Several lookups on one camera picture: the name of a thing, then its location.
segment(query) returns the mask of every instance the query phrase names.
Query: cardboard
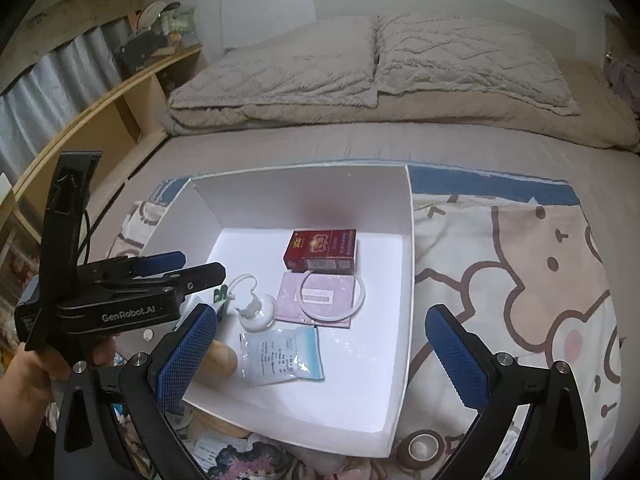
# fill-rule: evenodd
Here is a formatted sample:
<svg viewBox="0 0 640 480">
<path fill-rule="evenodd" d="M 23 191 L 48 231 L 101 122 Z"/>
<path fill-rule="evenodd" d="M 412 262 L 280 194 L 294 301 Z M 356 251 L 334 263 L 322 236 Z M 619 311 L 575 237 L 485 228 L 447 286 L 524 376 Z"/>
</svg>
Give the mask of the cardboard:
<svg viewBox="0 0 640 480">
<path fill-rule="evenodd" d="M 277 297 L 282 255 L 294 229 L 357 230 L 356 272 L 366 299 L 351 328 L 319 327 L 324 381 L 247 387 L 198 372 L 184 400 L 231 424 L 297 446 L 351 456 L 391 452 L 406 389 L 414 296 L 414 223 L 405 166 L 322 165 L 193 178 L 158 224 L 143 254 L 182 251 L 187 266 L 218 261 L 227 282 L 249 272 Z M 207 291 L 198 294 L 205 301 Z M 277 321 L 278 328 L 298 325 Z M 128 357 L 145 342 L 118 338 Z M 218 339 L 239 351 L 237 313 Z"/>
</svg>

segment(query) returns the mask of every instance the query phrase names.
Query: pink card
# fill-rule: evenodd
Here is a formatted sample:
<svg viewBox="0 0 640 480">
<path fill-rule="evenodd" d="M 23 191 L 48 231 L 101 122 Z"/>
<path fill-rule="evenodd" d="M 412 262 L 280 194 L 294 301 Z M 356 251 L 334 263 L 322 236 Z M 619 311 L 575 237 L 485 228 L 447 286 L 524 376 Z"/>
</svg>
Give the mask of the pink card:
<svg viewBox="0 0 640 480">
<path fill-rule="evenodd" d="M 304 272 L 285 272 L 282 275 L 280 292 L 276 301 L 278 304 L 276 319 L 307 325 L 349 328 L 351 317 L 340 321 L 318 321 L 302 311 L 298 304 L 298 291 L 304 277 Z M 308 275 L 302 288 L 305 308 L 322 312 L 327 317 L 339 316 L 341 312 L 348 312 L 353 305 L 355 281 L 354 276 L 313 272 Z"/>
</svg>

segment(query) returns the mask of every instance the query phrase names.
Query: plastic bag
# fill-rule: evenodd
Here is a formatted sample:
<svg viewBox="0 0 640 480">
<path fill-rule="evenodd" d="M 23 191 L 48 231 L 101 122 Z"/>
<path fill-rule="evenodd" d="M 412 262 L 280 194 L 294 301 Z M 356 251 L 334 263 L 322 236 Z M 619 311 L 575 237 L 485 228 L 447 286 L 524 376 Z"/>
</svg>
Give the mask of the plastic bag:
<svg viewBox="0 0 640 480">
<path fill-rule="evenodd" d="M 242 377 L 249 386 L 324 379 L 314 326 L 241 334 L 240 353 Z"/>
</svg>

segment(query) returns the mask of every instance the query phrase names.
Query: mattress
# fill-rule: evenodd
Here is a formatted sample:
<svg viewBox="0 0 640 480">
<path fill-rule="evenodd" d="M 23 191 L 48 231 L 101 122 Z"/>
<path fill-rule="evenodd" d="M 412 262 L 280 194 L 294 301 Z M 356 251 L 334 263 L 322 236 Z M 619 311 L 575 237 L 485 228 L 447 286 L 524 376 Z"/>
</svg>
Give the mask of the mattress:
<svg viewBox="0 0 640 480">
<path fill-rule="evenodd" d="M 623 341 L 622 402 L 609 464 L 622 453 L 640 421 L 640 160 L 517 130 L 458 124 L 334 124 L 241 130 L 170 140 L 130 179 L 92 237 L 92 259 L 103 258 L 135 200 L 158 182 L 188 174 L 263 168 L 326 160 L 428 162 L 568 181 L 590 222 L 607 271 Z"/>
</svg>

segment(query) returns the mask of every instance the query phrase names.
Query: white label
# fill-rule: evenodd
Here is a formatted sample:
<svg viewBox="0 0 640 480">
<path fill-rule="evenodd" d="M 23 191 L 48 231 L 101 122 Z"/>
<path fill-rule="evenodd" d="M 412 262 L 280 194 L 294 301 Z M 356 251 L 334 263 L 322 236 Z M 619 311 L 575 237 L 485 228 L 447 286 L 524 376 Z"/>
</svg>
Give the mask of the white label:
<svg viewBox="0 0 640 480">
<path fill-rule="evenodd" d="M 287 337 L 263 341 L 260 345 L 260 362 L 256 363 L 259 377 L 290 377 L 296 364 L 296 339 Z"/>
<path fill-rule="evenodd" d="M 306 268 L 311 270 L 335 270 L 335 260 L 307 260 Z"/>
<path fill-rule="evenodd" d="M 323 290 L 322 288 L 303 288 L 302 299 L 305 303 L 315 303 L 320 305 L 334 304 L 334 292 L 332 290 Z M 298 300 L 298 292 L 296 291 L 294 301 Z"/>
</svg>

